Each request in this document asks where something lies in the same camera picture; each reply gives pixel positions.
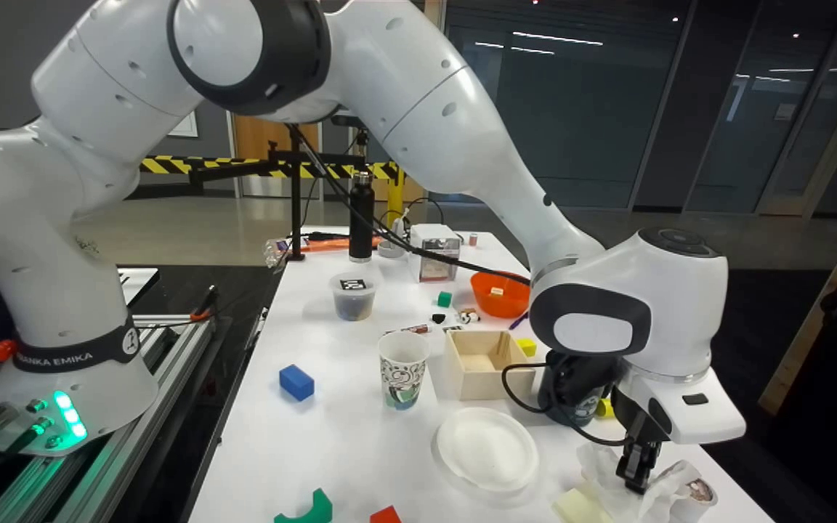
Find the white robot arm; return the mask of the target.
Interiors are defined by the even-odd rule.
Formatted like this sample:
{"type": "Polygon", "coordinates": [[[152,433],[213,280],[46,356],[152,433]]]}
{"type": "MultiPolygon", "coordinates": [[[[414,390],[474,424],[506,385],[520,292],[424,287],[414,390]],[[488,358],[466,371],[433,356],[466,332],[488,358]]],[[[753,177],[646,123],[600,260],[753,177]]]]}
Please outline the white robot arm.
{"type": "Polygon", "coordinates": [[[725,257],[676,233],[617,247],[545,191],[462,52],[414,0],[94,0],[32,77],[39,113],[0,130],[0,296],[17,351],[0,411],[67,457],[158,398],[115,265],[78,217],[126,202],[138,170],[197,106],[299,125],[353,113],[431,191],[484,202],[529,263],[555,421],[607,396],[620,473],[641,488],[660,446],[745,433],[713,369],[725,257]]]}

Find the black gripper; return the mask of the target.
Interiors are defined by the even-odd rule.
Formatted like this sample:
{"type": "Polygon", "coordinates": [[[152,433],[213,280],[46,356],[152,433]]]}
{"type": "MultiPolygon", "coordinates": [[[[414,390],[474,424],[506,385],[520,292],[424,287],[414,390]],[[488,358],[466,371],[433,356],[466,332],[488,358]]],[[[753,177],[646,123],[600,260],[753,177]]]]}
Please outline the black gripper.
{"type": "Polygon", "coordinates": [[[617,464],[617,478],[626,483],[626,488],[633,491],[636,473],[636,494],[646,494],[655,483],[660,446],[673,435],[673,418],[657,398],[651,398],[649,403],[636,403],[626,392],[615,392],[615,411],[617,421],[626,427],[629,435],[617,464]]]}

